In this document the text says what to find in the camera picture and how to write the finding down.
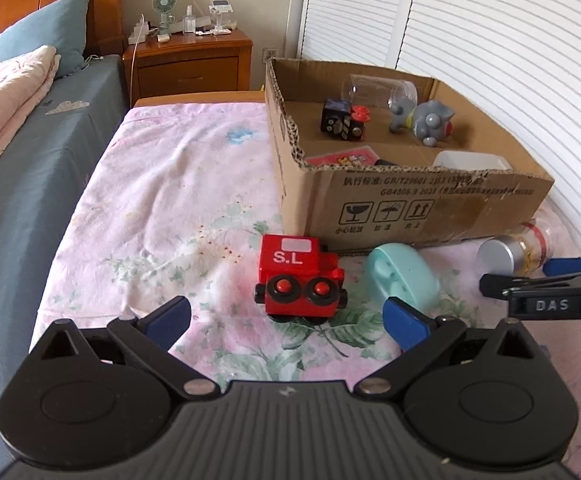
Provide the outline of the white translucent plastic box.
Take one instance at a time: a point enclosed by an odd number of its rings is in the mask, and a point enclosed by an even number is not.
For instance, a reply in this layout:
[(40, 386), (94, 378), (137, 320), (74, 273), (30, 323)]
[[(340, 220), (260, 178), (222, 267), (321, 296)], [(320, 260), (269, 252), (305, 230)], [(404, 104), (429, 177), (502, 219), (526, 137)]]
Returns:
[(436, 156), (433, 166), (467, 171), (512, 169), (502, 156), (464, 151), (442, 151)]

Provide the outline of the blue pillow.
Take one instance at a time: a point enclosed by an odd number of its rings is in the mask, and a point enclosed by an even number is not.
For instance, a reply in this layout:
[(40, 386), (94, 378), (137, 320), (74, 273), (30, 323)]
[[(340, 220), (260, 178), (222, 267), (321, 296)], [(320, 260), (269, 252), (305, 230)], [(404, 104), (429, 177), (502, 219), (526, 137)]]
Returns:
[(56, 78), (84, 64), (86, 17), (90, 0), (56, 0), (25, 16), (0, 33), (0, 62), (51, 46), (60, 55)]

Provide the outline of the wooden nightstand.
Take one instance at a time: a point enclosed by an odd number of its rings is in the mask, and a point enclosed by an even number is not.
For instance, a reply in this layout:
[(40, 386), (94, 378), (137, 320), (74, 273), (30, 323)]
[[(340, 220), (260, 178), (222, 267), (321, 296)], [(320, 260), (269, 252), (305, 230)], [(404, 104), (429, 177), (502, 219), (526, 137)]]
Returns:
[(127, 47), (123, 64), (130, 104), (174, 94), (246, 91), (252, 41), (240, 30), (222, 36), (176, 34)]

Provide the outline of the jar with gold contents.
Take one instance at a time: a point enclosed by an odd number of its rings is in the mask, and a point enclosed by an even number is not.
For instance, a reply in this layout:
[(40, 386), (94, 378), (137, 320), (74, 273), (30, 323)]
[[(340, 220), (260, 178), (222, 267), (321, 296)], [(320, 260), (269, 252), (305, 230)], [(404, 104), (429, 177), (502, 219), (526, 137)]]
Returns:
[(528, 276), (553, 257), (555, 243), (552, 223), (536, 217), (486, 240), (477, 250), (477, 262), (489, 274)]

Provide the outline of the white power strip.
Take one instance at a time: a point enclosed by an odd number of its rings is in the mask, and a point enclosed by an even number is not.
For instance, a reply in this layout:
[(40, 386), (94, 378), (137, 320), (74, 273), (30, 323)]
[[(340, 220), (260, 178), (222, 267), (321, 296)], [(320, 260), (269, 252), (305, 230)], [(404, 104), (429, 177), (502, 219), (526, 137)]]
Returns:
[(150, 28), (147, 23), (145, 16), (141, 15), (140, 19), (136, 22), (133, 27), (133, 32), (128, 38), (128, 44), (135, 46), (136, 44), (143, 44), (149, 34)]

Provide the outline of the wall power socket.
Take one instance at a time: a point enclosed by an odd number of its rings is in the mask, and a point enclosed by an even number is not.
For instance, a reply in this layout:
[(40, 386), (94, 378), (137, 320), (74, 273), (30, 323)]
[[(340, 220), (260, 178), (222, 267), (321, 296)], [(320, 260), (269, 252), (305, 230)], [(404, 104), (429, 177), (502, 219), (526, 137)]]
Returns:
[(264, 48), (262, 50), (262, 62), (266, 63), (269, 60), (271, 60), (271, 58), (276, 58), (277, 57), (277, 50), (274, 48)]

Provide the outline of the white phone stand gadget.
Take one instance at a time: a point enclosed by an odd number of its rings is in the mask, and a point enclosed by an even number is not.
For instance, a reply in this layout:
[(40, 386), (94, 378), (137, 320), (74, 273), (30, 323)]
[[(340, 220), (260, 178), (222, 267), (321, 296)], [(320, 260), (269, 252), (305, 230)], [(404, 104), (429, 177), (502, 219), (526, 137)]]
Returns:
[(209, 13), (212, 21), (210, 32), (213, 36), (228, 35), (233, 32), (230, 18), (233, 14), (233, 6), (228, 0), (210, 0)]

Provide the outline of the blue-grey bed sheet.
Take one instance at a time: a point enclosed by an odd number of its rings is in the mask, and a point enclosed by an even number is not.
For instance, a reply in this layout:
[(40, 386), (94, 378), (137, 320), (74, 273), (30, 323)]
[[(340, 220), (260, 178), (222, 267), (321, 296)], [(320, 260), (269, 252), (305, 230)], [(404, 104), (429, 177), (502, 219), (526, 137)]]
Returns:
[[(76, 203), (129, 110), (120, 57), (53, 82), (0, 157), (0, 395), (28, 353)], [(0, 471), (10, 453), (0, 437)]]

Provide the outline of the grey elephant toy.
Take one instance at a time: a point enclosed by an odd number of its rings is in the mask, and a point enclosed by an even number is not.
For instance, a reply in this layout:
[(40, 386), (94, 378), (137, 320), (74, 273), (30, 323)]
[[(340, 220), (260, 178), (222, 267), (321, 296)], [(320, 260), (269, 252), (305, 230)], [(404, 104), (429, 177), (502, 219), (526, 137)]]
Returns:
[(415, 104), (407, 98), (397, 99), (389, 107), (392, 133), (409, 130), (413, 136), (430, 148), (451, 136), (455, 110), (437, 100)]

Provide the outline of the pink card box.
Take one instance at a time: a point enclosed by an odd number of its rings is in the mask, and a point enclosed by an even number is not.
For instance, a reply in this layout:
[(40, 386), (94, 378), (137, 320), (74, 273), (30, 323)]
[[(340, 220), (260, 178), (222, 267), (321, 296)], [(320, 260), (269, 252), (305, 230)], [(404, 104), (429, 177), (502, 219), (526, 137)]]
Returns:
[(315, 167), (323, 165), (374, 166), (378, 160), (379, 155), (368, 145), (359, 145), (356, 148), (347, 148), (347, 150), (305, 158), (308, 164)]

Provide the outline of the small green desk fan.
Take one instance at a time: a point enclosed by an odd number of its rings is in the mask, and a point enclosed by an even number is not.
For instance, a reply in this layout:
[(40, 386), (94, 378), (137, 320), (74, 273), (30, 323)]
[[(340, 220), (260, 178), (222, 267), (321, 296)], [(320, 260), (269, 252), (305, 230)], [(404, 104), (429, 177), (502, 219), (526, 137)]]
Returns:
[(153, 10), (159, 14), (157, 40), (168, 42), (170, 40), (170, 24), (172, 23), (171, 11), (176, 6), (176, 0), (152, 0)]

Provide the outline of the red toy train car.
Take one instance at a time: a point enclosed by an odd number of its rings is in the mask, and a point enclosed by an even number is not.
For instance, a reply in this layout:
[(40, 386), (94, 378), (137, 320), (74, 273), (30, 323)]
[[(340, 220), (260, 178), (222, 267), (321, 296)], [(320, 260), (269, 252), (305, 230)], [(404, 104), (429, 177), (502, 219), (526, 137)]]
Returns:
[(348, 304), (339, 258), (316, 237), (266, 234), (261, 241), (256, 304), (277, 323), (320, 325)]

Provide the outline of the clear plastic jar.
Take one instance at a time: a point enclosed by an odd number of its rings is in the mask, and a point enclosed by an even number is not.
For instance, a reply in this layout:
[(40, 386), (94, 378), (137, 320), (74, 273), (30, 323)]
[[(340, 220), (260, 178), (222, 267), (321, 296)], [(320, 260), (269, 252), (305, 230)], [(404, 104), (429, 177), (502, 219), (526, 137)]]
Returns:
[(355, 105), (389, 108), (400, 99), (417, 104), (419, 95), (409, 80), (351, 74), (341, 84), (341, 99)]

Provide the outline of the black blue toy cube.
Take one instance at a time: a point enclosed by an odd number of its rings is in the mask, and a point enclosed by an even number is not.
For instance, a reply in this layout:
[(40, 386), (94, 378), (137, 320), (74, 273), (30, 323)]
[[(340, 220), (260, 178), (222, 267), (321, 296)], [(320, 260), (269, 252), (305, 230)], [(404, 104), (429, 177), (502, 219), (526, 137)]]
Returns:
[(370, 109), (346, 100), (326, 99), (322, 107), (320, 130), (333, 139), (359, 142), (371, 119)]

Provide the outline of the pink quilt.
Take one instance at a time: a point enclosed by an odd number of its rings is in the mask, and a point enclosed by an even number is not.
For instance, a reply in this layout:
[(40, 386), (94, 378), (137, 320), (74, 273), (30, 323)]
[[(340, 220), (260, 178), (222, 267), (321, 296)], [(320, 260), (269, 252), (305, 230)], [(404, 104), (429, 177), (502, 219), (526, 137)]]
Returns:
[(61, 58), (42, 46), (0, 63), (0, 157), (50, 91)]

